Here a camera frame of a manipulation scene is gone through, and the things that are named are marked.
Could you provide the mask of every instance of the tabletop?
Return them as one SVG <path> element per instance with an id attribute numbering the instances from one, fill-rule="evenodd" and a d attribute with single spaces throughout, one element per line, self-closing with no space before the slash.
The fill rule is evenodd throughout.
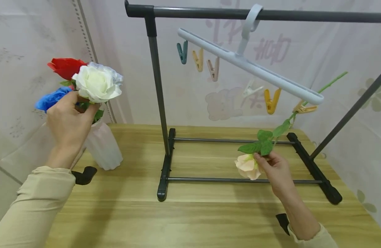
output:
<path id="1" fill-rule="evenodd" d="M 48 248 L 295 248 L 276 215 L 284 213 L 268 184 L 170 182 L 157 200 L 164 145 L 161 127 L 110 124 L 123 162 L 98 169 L 89 185 L 76 185 L 50 232 Z M 177 137 L 256 139 L 257 128 L 178 126 Z M 315 148 L 291 130 L 305 149 Z M 172 177 L 242 178 L 234 160 L 236 143 L 175 142 Z M 276 145 L 294 179 L 313 179 L 291 145 Z M 381 247 L 381 229 L 322 155 L 316 164 L 343 196 L 334 206 L 318 185 L 297 185 L 306 205 L 339 247 Z M 86 150 L 74 170 L 97 167 Z"/>

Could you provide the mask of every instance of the drying rack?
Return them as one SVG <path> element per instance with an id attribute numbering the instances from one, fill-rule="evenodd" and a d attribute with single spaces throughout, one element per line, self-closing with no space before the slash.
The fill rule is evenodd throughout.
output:
<path id="1" fill-rule="evenodd" d="M 152 60 L 153 74 L 155 78 L 157 103 L 159 106 L 162 136 L 164 141 L 165 156 L 161 170 L 160 183 L 157 189 L 157 198 L 164 201 L 167 197 L 167 189 L 170 182 L 229 182 L 229 183 L 268 183 L 266 179 L 241 179 L 241 178 L 202 178 L 202 177 L 170 177 L 171 161 L 174 143 L 179 141 L 190 142 L 221 142 L 221 143 L 252 143 L 251 140 L 210 139 L 210 138 L 178 138 L 175 136 L 175 128 L 167 131 L 167 122 L 164 108 L 164 97 L 161 85 L 159 52 L 157 49 L 156 18 L 197 18 L 197 19 L 242 19 L 244 20 L 250 10 L 223 9 L 223 8 L 181 8 L 159 7 L 153 5 L 130 4 L 125 1 L 128 17 L 144 18 L 146 34 L 149 38 L 149 48 Z M 323 22 L 350 22 L 350 23 L 381 23 L 381 13 L 359 12 L 327 12 L 327 11 L 293 11 L 293 10 L 262 10 L 257 19 L 270 21 L 323 21 Z M 296 184 L 317 184 L 332 204 L 339 204 L 342 196 L 334 188 L 323 172 L 314 162 L 315 157 L 334 138 L 334 136 L 346 125 L 362 105 L 381 86 L 381 74 L 373 84 L 358 99 L 353 107 L 344 115 L 342 120 L 326 136 L 321 144 L 311 155 L 307 153 L 295 133 L 288 133 L 288 141 L 278 141 L 277 144 L 291 145 L 306 165 L 314 180 L 294 180 Z"/>

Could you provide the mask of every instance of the teal clothespin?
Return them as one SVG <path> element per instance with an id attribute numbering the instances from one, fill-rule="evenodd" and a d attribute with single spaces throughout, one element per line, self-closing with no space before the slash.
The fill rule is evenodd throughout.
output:
<path id="1" fill-rule="evenodd" d="M 179 58 L 181 59 L 181 63 L 185 65 L 186 60 L 188 59 L 188 41 L 185 41 L 183 43 L 183 50 L 182 50 L 181 44 L 177 43 L 177 49 L 178 49 Z"/>

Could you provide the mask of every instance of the white rose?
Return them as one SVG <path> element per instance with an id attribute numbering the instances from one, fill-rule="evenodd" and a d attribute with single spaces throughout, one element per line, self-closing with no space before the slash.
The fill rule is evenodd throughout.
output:
<path id="1" fill-rule="evenodd" d="M 79 96 L 88 98 L 90 102 L 107 102 L 121 95 L 119 82 L 123 76 L 107 66 L 91 62 L 81 66 L 72 79 L 76 81 Z"/>
<path id="2" fill-rule="evenodd" d="M 239 156 L 237 161 L 235 161 L 235 164 L 240 175 L 243 177 L 248 177 L 251 180 L 257 180 L 261 175 L 253 154 L 244 154 Z"/>

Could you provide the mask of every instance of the beige sleeve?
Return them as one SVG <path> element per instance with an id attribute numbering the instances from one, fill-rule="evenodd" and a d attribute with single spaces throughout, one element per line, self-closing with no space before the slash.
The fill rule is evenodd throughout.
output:
<path id="1" fill-rule="evenodd" d="M 0 248 L 42 248 L 75 177 L 63 168 L 42 166 L 28 176 L 0 221 Z"/>
<path id="2" fill-rule="evenodd" d="M 311 240 L 298 240 L 294 232 L 292 232 L 290 225 L 288 225 L 288 231 L 299 248 L 338 248 L 336 242 L 321 224 L 320 231 Z"/>

